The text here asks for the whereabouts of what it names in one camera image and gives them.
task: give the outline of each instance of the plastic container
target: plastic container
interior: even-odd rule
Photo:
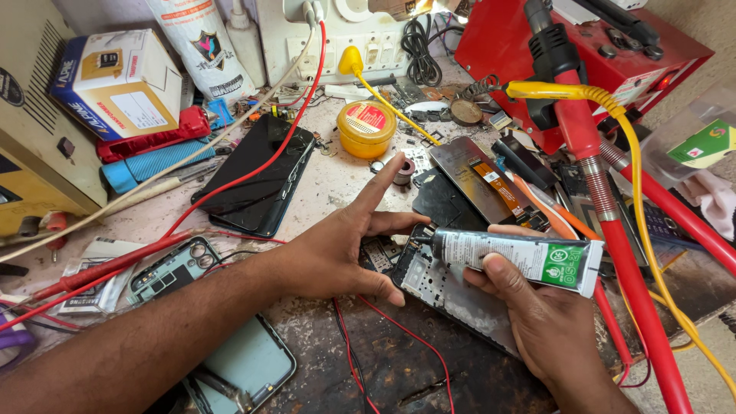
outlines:
[[[736,76],[716,82],[642,142],[644,170],[666,189],[736,150]]]
[[[337,128],[346,151],[359,158],[376,158],[391,144],[396,117],[380,102],[357,101],[342,108]]]

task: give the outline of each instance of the dirty table surface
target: dirty table surface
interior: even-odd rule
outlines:
[[[470,83],[472,79],[457,65],[440,59],[444,71],[443,84]],[[347,154],[339,144],[339,133],[333,131],[335,119],[344,105],[342,99],[321,98],[306,112],[300,127],[316,131],[337,153],[333,157],[320,155],[316,150],[308,162],[284,220],[275,235],[277,239],[291,240],[330,212],[350,203],[364,184],[373,176],[366,160]],[[460,127],[452,122],[432,123],[429,132],[439,130],[447,142],[457,136],[469,136],[490,148],[499,137],[495,131]],[[244,130],[236,130],[230,138],[240,138]],[[406,139],[416,140],[415,145]],[[387,156],[399,150],[420,147],[418,138],[397,132]],[[157,240],[190,205],[189,197],[202,184],[186,183],[178,189],[120,211],[105,220],[104,225],[84,228],[68,236],[67,245],[59,252],[59,261],[52,263],[50,253],[38,249],[10,261],[30,268],[24,278],[0,278],[0,290],[5,293],[28,294],[57,280],[67,261],[79,257],[94,236],[150,243]],[[378,210],[410,211],[417,195],[413,186],[392,186],[378,206]],[[210,227],[207,216],[195,211],[180,228]],[[211,237],[210,241],[225,255],[234,250],[267,250],[275,247],[269,242],[234,239],[228,236]],[[138,265],[143,269],[156,260],[147,259]],[[665,273],[680,309],[694,321],[702,322],[716,315],[736,300],[736,280],[711,257],[690,251]],[[615,283],[604,281],[614,313],[620,321],[632,353],[641,359],[636,331]],[[130,308],[123,292],[118,310]],[[371,400],[382,413],[447,413],[450,403],[442,365],[435,354],[422,343],[408,336],[398,327],[383,319],[355,297],[339,299],[345,323],[350,333],[351,346],[363,368],[363,375]],[[395,308],[385,301],[371,302],[431,343],[442,354],[450,373],[453,401],[458,413],[551,413],[555,404],[551,396],[527,370],[521,361],[505,355],[466,329],[450,322],[438,312],[407,295],[407,305]],[[667,333],[679,334],[674,319],[657,304]],[[263,407],[263,413],[360,413],[361,394],[350,375],[344,341],[337,329],[330,301],[312,301],[301,298],[283,298],[263,311],[286,345],[297,358],[297,372],[279,393]],[[75,317],[79,324],[92,324],[101,317]],[[613,347],[605,325],[596,310],[598,349],[612,372],[620,369],[618,354]],[[68,339],[68,335],[41,330],[30,326],[42,353]]]

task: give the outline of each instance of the white cable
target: white cable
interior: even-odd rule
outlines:
[[[281,77],[281,79],[279,79],[279,81],[276,83],[276,85],[274,85],[273,88],[271,88],[271,90],[268,91],[266,93],[266,95],[263,96],[263,98],[257,104],[253,105],[250,108],[250,110],[248,110],[243,116],[241,116],[240,118],[238,118],[234,123],[232,123],[231,125],[228,125],[227,126],[227,129],[225,129],[224,131],[222,131],[222,133],[220,133],[220,135],[218,135],[217,138],[213,139],[209,144],[205,145],[204,147],[200,148],[196,152],[192,153],[187,158],[184,158],[183,160],[175,163],[174,165],[170,166],[169,168],[163,170],[162,172],[159,172],[158,174],[154,175],[153,177],[149,178],[148,180],[145,180],[143,183],[138,184],[138,186],[135,187],[134,189],[132,189],[132,190],[128,191],[127,193],[123,194],[122,196],[118,197],[112,203],[108,203],[105,207],[99,209],[97,212],[95,212],[94,214],[90,215],[89,217],[83,219],[82,221],[80,221],[80,222],[78,222],[78,223],[76,223],[74,225],[71,225],[71,226],[67,227],[67,229],[65,229],[65,230],[62,230],[62,231],[60,231],[58,233],[54,233],[54,235],[49,236],[49,237],[46,237],[45,239],[42,239],[41,241],[38,241],[36,243],[33,243],[32,245],[28,245],[25,248],[22,248],[22,249],[17,250],[17,251],[15,251],[13,253],[9,253],[9,254],[6,254],[5,256],[0,257],[0,263],[5,262],[6,260],[10,260],[10,259],[13,259],[15,257],[18,257],[21,254],[28,253],[31,250],[35,249],[35,248],[39,248],[41,246],[45,246],[46,243],[48,243],[48,242],[50,242],[52,240],[56,240],[56,239],[58,239],[61,236],[64,236],[66,234],[71,233],[72,231],[77,230],[78,228],[80,228],[80,227],[86,225],[87,223],[95,220],[97,217],[100,217],[100,216],[104,215],[112,207],[116,206],[119,203],[122,203],[123,200],[125,200],[126,198],[134,195],[136,192],[140,191],[143,187],[149,185],[150,183],[152,183],[153,181],[156,181],[157,179],[163,177],[164,175],[169,174],[171,171],[173,171],[173,170],[179,168],[180,166],[186,164],[187,161],[190,161],[190,160],[194,159],[199,154],[203,153],[206,150],[209,150],[215,144],[217,144],[218,142],[220,142],[220,140],[222,140],[227,134],[231,133],[238,125],[242,124],[243,121],[245,121],[248,118],[248,116],[251,116],[254,112],[256,112],[265,101],[271,99],[271,97],[276,93],[276,91],[286,81],[286,78],[290,77],[291,74],[294,73],[294,70],[296,70],[298,63],[301,62],[302,59],[306,56],[307,51],[309,50],[309,46],[312,44],[312,40],[314,39],[314,33],[315,32],[316,32],[316,28],[312,28],[310,30],[310,32],[309,32],[309,39],[307,40],[307,44],[304,46],[304,49],[302,49],[302,53],[299,55],[299,57],[297,57],[297,59],[294,61],[294,63],[292,63],[292,65],[289,68],[289,70],[286,71],[286,73]]]

